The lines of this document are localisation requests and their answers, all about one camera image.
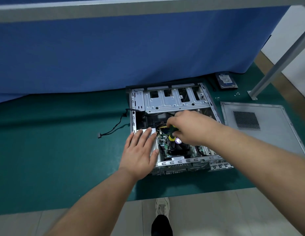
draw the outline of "forearm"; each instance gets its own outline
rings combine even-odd
[[[223,126],[209,147],[249,178],[305,234],[305,159]]]
[[[118,170],[80,198],[48,236],[109,236],[135,183],[129,172]]]

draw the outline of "hand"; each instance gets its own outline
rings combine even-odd
[[[211,146],[216,133],[224,125],[216,120],[195,111],[180,111],[167,121],[167,127],[174,125],[179,129],[173,136],[192,146]]]
[[[158,149],[154,150],[149,158],[152,144],[157,136],[155,132],[149,137],[150,133],[151,127],[144,133],[140,129],[135,134],[132,132],[126,140],[119,170],[127,170],[135,177],[136,181],[152,171],[158,158]]]

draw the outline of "leg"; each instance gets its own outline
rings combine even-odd
[[[173,236],[169,222],[169,198],[156,200],[156,218],[151,226],[151,236]]]

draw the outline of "shoe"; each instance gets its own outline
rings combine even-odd
[[[157,198],[156,200],[156,217],[165,215],[169,219],[170,201],[168,197]]]

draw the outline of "barcode label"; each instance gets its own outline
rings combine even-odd
[[[229,75],[219,75],[219,78],[224,82],[224,84],[232,84]]]
[[[173,157],[172,160],[180,160],[180,159],[184,159],[184,156],[178,156],[178,157]]]

